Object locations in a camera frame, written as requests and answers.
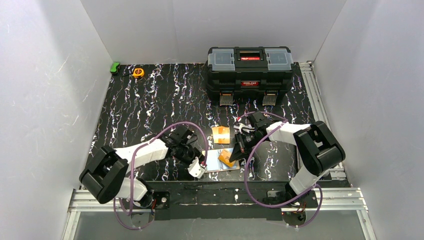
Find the orange credit card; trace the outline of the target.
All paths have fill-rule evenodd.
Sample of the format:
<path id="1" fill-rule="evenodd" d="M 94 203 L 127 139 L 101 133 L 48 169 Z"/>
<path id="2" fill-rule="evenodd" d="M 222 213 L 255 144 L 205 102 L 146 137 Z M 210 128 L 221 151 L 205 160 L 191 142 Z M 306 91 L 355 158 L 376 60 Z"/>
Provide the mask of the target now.
<path id="1" fill-rule="evenodd" d="M 229 161 L 232 151 L 233 151 L 232 148 L 225 148 L 225 149 L 222 149 L 220 151 L 219 155 L 218 155 L 218 158 L 217 159 L 225 167 L 228 167 L 228 168 L 236 168 L 237 167 L 235 161 L 234 162 L 230 162 Z"/>
<path id="2" fill-rule="evenodd" d="M 230 128 L 226 126 L 214 126 L 211 128 L 213 142 L 215 144 L 228 145 L 231 143 Z"/>

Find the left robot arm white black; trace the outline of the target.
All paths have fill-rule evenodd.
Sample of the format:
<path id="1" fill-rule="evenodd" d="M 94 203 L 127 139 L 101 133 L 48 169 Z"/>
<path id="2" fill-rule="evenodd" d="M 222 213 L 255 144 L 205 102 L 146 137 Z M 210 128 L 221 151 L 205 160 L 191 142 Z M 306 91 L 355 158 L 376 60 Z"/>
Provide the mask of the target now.
<path id="1" fill-rule="evenodd" d="M 138 207 L 153 201 L 153 190 L 135 177 L 135 168 L 174 158 L 187 166 L 188 173 L 201 178 L 206 172 L 206 153 L 193 147 L 196 139 L 187 122 L 174 123 L 151 140 L 124 148 L 105 145 L 88 161 L 79 175 L 80 183 L 100 204 L 115 198 Z"/>

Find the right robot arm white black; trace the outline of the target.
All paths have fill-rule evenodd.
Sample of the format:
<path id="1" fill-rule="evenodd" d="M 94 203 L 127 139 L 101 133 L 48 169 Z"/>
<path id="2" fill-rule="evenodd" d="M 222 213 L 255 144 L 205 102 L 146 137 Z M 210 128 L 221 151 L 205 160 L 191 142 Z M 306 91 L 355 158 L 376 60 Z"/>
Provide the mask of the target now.
<path id="1" fill-rule="evenodd" d="M 303 192 L 308 192 L 329 169 L 345 160 L 346 153 L 323 121 L 311 124 L 292 124 L 285 119 L 271 120 L 267 113 L 256 111 L 245 114 L 249 125 L 238 120 L 234 147 L 229 157 L 231 163 L 247 159 L 254 148 L 264 141 L 281 142 L 296 146 L 302 166 L 285 185 L 282 200 L 287 202 Z"/>

